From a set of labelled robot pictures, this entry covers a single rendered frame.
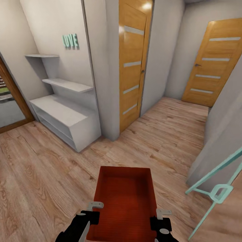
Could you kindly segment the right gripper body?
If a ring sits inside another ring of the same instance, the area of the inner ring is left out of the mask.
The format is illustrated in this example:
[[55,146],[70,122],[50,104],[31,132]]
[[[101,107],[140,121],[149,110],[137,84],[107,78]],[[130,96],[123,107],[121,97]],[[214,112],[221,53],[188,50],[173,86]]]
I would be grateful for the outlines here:
[[151,229],[152,230],[157,230],[157,226],[159,224],[163,224],[163,225],[165,225],[167,227],[169,232],[172,231],[171,221],[170,221],[169,218],[164,218],[163,217],[163,220],[159,220],[159,219],[157,219],[157,217],[153,216],[153,217],[150,217],[150,224],[151,224]]

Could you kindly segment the storage box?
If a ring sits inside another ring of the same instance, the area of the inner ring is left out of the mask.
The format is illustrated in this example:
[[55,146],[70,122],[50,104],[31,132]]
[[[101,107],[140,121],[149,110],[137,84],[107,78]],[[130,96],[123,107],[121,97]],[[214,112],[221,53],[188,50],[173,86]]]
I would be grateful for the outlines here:
[[98,225],[91,224],[86,240],[94,242],[155,242],[150,217],[157,217],[149,168],[101,166],[94,201],[102,202]]

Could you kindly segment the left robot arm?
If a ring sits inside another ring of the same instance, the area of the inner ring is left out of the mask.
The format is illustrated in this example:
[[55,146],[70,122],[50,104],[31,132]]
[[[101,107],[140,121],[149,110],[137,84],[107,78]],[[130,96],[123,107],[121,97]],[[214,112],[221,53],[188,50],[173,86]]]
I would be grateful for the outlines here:
[[84,242],[91,224],[98,225],[99,211],[93,208],[103,208],[104,204],[97,201],[89,201],[87,211],[81,211],[73,218],[65,232],[61,232],[55,242]]

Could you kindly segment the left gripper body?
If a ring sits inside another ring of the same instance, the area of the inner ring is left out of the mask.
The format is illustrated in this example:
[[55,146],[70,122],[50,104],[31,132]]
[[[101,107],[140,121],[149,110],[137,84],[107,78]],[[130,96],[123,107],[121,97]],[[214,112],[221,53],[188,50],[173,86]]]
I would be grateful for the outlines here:
[[81,213],[88,213],[91,216],[91,223],[94,225],[98,225],[99,223],[99,216],[100,212],[99,211],[81,211]]

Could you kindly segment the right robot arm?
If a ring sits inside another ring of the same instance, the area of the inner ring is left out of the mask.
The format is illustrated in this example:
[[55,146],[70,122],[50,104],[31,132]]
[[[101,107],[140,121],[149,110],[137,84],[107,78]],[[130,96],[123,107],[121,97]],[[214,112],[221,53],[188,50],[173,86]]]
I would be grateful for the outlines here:
[[151,229],[157,232],[155,242],[179,242],[171,235],[171,221],[163,215],[173,215],[171,209],[156,209],[157,217],[150,217]]

